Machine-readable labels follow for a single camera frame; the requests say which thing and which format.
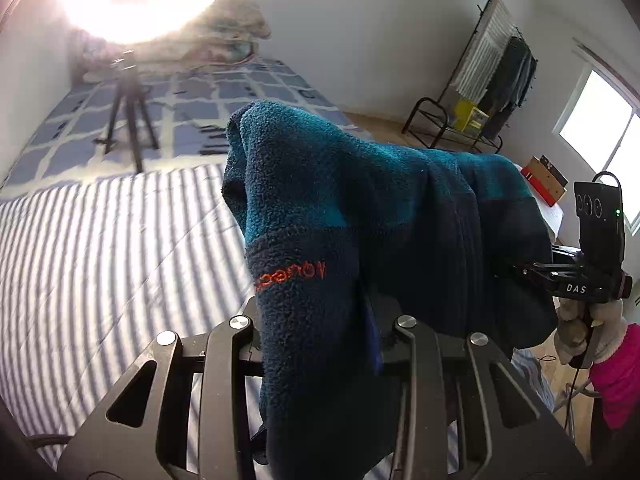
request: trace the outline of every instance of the white wall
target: white wall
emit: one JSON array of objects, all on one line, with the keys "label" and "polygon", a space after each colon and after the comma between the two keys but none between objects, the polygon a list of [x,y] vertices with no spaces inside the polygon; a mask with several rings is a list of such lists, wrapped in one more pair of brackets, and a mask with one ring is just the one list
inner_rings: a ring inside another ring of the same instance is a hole
[{"label": "white wall", "polygon": [[21,0],[0,30],[0,182],[70,89],[67,36],[57,0]]},{"label": "white wall", "polygon": [[[539,61],[536,79],[525,105],[512,115],[510,129],[503,132],[505,145],[502,152],[519,164],[526,164],[532,156],[546,155],[569,183],[590,181],[594,175],[580,155],[560,135],[553,133],[586,63],[574,53],[573,38],[583,41],[625,75],[631,84],[640,88],[640,78],[635,79],[633,71],[607,46],[555,12],[542,7],[538,9],[527,24],[527,43]],[[625,189],[623,192],[640,191]],[[564,219],[559,236],[564,243],[578,246],[580,229],[575,215],[572,184],[569,184],[560,205],[564,210]],[[640,278],[640,236],[633,237],[630,232],[626,234],[624,268],[635,279]]]},{"label": "white wall", "polygon": [[[486,0],[255,0],[273,29],[262,52],[343,109],[404,121],[437,97]],[[530,0],[505,0],[524,24]]]}]

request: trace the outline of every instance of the pink sleeve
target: pink sleeve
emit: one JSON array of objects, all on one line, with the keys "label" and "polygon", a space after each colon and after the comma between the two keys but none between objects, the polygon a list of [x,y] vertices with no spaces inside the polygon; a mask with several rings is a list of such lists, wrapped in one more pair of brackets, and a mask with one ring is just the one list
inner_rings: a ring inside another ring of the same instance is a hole
[{"label": "pink sleeve", "polygon": [[589,372],[602,394],[604,420],[612,430],[624,426],[640,399],[640,326],[631,324],[620,348]]}]

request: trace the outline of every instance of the gloved hand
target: gloved hand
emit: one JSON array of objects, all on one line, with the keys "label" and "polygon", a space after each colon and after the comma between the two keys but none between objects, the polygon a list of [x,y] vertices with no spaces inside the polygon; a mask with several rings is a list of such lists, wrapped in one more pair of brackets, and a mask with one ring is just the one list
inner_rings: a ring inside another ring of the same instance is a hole
[{"label": "gloved hand", "polygon": [[[602,336],[593,358],[594,363],[609,359],[620,348],[626,335],[627,323],[622,317],[622,300],[596,303],[590,306],[591,317],[603,322]],[[554,345],[561,364],[567,364],[574,356],[587,349],[588,327],[582,321],[585,304],[577,300],[560,298],[558,329],[554,335]]]}]

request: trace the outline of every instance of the orange embroidered text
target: orange embroidered text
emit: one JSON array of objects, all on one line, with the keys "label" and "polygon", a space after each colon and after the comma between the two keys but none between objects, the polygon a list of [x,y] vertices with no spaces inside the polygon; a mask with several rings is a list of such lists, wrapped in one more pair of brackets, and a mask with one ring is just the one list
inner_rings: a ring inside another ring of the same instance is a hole
[{"label": "orange embroidered text", "polygon": [[274,283],[284,283],[295,278],[308,280],[309,278],[319,278],[324,280],[326,272],[326,262],[304,262],[301,265],[292,264],[286,269],[278,269],[271,274],[263,274],[255,280],[255,291],[260,292]]}]

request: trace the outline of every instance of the silver screw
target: silver screw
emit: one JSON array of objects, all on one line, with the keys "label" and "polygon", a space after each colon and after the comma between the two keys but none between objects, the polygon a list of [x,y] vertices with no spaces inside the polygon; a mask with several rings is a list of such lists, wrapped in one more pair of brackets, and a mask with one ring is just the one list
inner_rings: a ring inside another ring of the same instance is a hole
[{"label": "silver screw", "polygon": [[156,341],[159,345],[168,346],[175,341],[175,332],[171,332],[171,330],[165,330],[156,336]]},{"label": "silver screw", "polygon": [[231,328],[235,328],[236,330],[240,330],[249,324],[249,318],[247,316],[236,316],[232,317],[229,320],[229,326]]},{"label": "silver screw", "polygon": [[400,316],[396,321],[402,328],[413,328],[418,324],[413,316]]},{"label": "silver screw", "polygon": [[489,338],[482,332],[473,332],[469,339],[471,339],[471,343],[476,346],[484,346],[489,342]]}]

